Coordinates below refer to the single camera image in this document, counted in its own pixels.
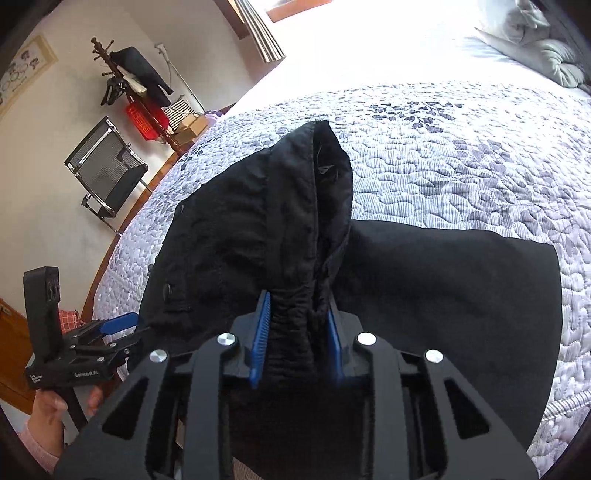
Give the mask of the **person's left hand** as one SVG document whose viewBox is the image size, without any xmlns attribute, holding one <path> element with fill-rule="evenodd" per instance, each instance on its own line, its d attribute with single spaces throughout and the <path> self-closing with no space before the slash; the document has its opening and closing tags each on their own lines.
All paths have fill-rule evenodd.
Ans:
<svg viewBox="0 0 591 480">
<path fill-rule="evenodd" d="M 59 457 L 64 451 L 63 416 L 68 405 L 54 391 L 37 390 L 27 428 L 32 439 L 48 454 Z"/>
</svg>

